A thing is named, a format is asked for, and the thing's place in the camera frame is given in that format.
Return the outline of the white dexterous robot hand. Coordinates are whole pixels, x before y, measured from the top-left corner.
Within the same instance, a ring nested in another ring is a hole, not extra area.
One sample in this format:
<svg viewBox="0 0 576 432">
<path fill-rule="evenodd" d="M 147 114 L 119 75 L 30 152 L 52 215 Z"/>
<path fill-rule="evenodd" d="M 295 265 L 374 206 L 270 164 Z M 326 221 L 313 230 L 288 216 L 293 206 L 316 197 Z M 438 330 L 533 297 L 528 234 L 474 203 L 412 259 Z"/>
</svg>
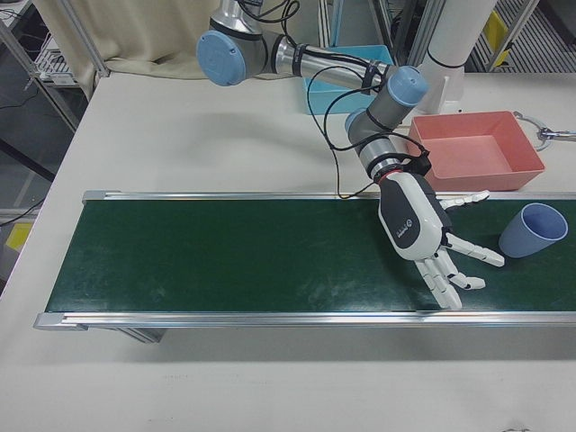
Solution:
<svg viewBox="0 0 576 432">
<path fill-rule="evenodd" d="M 458 238 L 452 233 L 448 209 L 486 200 L 485 190 L 449 200 L 436 192 L 421 175 L 391 171 L 379 183 L 378 216 L 397 254 L 415 264 L 428 289 L 443 309 L 462 308 L 456 288 L 478 290 L 485 281 L 461 273 L 448 252 L 456 251 L 492 266 L 503 266 L 499 253 Z"/>
</svg>

